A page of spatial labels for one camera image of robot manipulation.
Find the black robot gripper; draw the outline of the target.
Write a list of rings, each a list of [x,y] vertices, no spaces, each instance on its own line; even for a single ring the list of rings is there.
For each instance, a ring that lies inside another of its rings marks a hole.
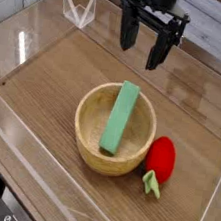
[[[120,44],[123,51],[136,42],[139,21],[158,32],[156,43],[152,46],[147,70],[154,70],[164,62],[173,45],[179,45],[185,27],[191,21],[178,0],[125,0],[122,9]]]

